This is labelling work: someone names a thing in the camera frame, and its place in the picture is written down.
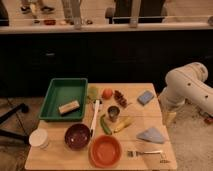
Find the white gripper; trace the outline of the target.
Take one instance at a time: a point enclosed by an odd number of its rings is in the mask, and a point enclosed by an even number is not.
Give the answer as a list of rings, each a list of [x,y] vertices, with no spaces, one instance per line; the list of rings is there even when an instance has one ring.
[[[168,113],[165,119],[165,126],[169,126],[176,117],[174,112],[177,108],[177,103],[165,92],[159,95],[159,102],[164,112]]]

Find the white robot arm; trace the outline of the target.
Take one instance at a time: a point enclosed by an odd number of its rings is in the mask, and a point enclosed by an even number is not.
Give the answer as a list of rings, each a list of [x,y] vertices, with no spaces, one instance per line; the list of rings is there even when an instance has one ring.
[[[166,74],[166,87],[158,96],[165,126],[173,121],[185,100],[213,117],[213,88],[205,84],[207,78],[208,70],[199,62],[172,69]]]

